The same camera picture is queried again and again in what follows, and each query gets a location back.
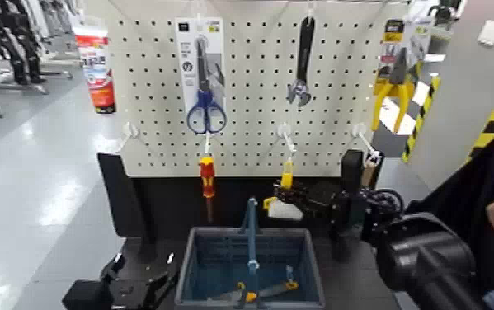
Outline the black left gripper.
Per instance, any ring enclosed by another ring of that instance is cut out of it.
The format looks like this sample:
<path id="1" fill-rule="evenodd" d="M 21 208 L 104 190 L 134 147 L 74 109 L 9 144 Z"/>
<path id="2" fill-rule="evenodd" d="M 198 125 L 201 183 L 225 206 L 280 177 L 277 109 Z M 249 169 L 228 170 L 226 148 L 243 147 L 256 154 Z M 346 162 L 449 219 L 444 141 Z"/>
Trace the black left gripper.
<path id="1" fill-rule="evenodd" d="M 150 281 L 116 280 L 125 266 L 125 257 L 118 252 L 102 269 L 100 280 L 111 283 L 110 292 L 113 296 L 112 309 L 149 309 L 159 307 L 172 289 L 175 288 L 180 269 L 174 255 L 166 261 L 167 269 Z"/>

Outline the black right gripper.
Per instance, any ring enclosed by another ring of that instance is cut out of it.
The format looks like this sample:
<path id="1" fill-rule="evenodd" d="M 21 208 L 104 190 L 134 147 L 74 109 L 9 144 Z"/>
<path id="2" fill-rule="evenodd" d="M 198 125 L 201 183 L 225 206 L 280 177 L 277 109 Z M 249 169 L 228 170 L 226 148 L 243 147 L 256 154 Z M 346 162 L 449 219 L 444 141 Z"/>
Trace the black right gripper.
<path id="1" fill-rule="evenodd" d="M 315 218 L 347 218 L 347 197 L 340 184 L 320 181 L 311 187 L 301 181 L 293 181 L 292 186 L 287 189 L 281 185 L 280 180 L 276 180 L 272 186 L 276 197 L 307 196 L 309 213 Z M 280 218 L 303 218 L 304 215 L 305 209 L 280 200 Z"/>

